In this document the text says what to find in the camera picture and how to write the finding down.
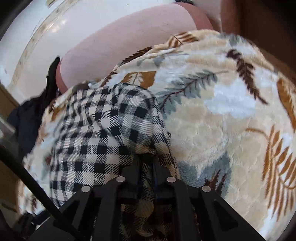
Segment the black white checkered coat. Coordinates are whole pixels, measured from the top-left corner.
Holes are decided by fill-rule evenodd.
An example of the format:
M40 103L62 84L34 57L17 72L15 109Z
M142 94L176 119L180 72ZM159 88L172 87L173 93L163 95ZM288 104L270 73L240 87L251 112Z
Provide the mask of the black white checkered coat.
M62 206L84 185L102 186L134 159L140 163L139 200L121 206L120 240L166 240L171 207L154 207L152 161L179 176L170 134L156 97L119 83L70 95L53 144L49 196Z

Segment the leaf patterned plush blanket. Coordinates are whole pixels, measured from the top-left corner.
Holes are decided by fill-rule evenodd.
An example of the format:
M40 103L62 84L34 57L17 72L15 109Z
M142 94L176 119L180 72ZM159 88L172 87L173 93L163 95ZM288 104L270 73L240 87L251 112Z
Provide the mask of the leaf patterned plush blanket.
M117 64L90 89L119 83L157 98L185 183L210 185L266 240L295 213L295 84L243 37L214 30L172 35ZM74 88L45 110L23 159L45 192L58 122Z

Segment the dark navy garment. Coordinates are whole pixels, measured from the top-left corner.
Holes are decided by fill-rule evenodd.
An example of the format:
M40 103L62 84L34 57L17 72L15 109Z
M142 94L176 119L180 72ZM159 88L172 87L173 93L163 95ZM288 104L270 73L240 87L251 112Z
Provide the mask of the dark navy garment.
M18 159L22 161L35 145L42 116L54 97L35 97L15 108L7 122L15 128L18 143Z

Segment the black garment under pillow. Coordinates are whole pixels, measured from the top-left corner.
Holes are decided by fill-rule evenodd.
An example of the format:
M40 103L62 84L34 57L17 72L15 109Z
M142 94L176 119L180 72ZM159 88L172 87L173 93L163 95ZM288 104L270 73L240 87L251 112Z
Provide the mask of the black garment under pillow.
M56 83L56 72L60 63L60 57L57 56L49 66L48 75L46 76L46 88L43 91L43 102L48 105L52 100L59 96L59 88Z

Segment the wooden wardrobe with glass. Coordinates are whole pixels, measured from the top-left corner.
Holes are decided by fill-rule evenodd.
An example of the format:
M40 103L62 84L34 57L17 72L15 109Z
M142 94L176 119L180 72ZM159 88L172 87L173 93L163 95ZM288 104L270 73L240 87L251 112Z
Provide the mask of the wooden wardrobe with glass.
M7 122L9 114L19 106L17 101L1 84L1 138L7 142L15 142L15 129Z

